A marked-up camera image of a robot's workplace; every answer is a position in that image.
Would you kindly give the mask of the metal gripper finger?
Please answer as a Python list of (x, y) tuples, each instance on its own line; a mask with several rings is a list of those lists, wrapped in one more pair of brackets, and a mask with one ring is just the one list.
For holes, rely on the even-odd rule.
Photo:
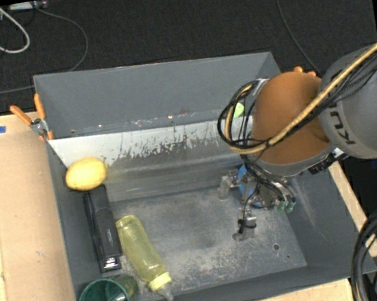
[(256, 216), (252, 214), (250, 208), (240, 208), (238, 210), (238, 228), (232, 238), (237, 242), (242, 242), (255, 237), (256, 220)]
[(217, 189), (219, 200), (226, 200), (231, 189), (238, 188), (242, 180), (235, 175), (225, 175), (221, 178), (219, 188)]

